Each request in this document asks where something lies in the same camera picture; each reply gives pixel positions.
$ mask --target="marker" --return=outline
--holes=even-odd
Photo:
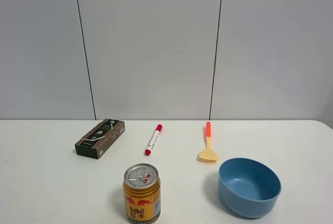
[[[151,139],[148,143],[148,146],[146,147],[145,155],[150,155],[151,154],[151,151],[154,148],[154,145],[156,143],[157,137],[158,137],[158,135],[160,134],[161,131],[162,131],[162,125],[158,124],[154,134],[152,135],[152,137],[151,137]]]

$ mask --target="box label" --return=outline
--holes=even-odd
[[[100,140],[110,129],[112,129],[119,121],[107,120],[98,129],[96,129],[91,135],[89,135],[80,146],[92,147],[98,140]]]

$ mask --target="cardboard box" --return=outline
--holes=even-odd
[[[124,131],[123,121],[105,119],[76,142],[76,153],[99,159]]]

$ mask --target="blue bowl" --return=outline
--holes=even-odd
[[[239,215],[263,217],[273,209],[280,192],[277,175],[255,160],[234,158],[219,168],[220,200]]]

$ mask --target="can lid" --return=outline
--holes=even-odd
[[[147,189],[158,181],[157,169],[146,163],[130,167],[124,174],[124,182],[134,189]]]

